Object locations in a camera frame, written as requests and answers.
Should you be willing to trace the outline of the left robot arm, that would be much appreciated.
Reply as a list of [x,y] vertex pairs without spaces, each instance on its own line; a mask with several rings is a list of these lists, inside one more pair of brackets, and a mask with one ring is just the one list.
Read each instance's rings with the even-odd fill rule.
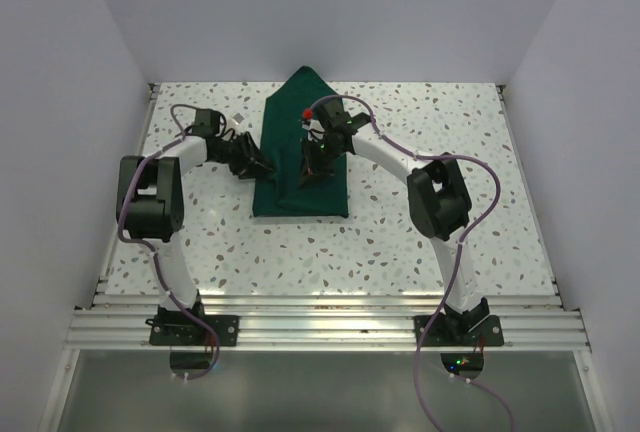
[[249,133],[229,140],[189,133],[153,154],[122,158],[118,179],[118,238],[150,257],[158,287],[159,307],[151,325],[160,331],[172,327],[189,345],[201,342],[209,326],[182,250],[182,178],[207,162],[227,165],[240,179],[266,178],[274,171]]

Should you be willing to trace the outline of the green surgical cloth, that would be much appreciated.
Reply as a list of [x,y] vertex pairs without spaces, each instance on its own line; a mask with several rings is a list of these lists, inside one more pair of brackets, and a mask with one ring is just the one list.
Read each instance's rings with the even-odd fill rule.
[[256,217],[349,216],[347,161],[334,162],[334,174],[301,186],[306,137],[303,111],[335,91],[310,67],[300,67],[265,101],[260,148],[274,166],[266,179],[255,182],[252,212]]

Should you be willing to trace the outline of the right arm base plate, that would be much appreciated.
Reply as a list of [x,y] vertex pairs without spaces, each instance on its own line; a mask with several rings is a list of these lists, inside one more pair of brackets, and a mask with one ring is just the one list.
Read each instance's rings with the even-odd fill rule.
[[451,317],[439,313],[429,327],[422,345],[425,347],[501,347],[505,345],[500,319],[489,315],[468,330]]

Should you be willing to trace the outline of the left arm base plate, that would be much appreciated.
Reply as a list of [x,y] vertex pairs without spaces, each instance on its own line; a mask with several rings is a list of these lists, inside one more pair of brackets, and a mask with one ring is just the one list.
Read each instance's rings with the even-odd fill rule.
[[151,329],[152,346],[212,346],[212,329],[217,345],[235,347],[239,333],[239,317],[235,315],[203,315],[194,321],[179,311],[167,311],[146,319],[145,324]]

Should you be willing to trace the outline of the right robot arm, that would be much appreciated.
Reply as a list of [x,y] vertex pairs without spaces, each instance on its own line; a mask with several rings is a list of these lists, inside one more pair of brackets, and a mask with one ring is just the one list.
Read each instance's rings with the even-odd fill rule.
[[420,160],[376,134],[372,125],[353,134],[326,130],[321,138],[309,131],[301,149],[301,186],[329,178],[334,163],[350,153],[381,166],[406,187],[411,222],[429,239],[445,286],[444,305],[434,314],[425,343],[469,345],[477,340],[490,309],[462,237],[469,224],[471,198],[457,161],[451,157]]

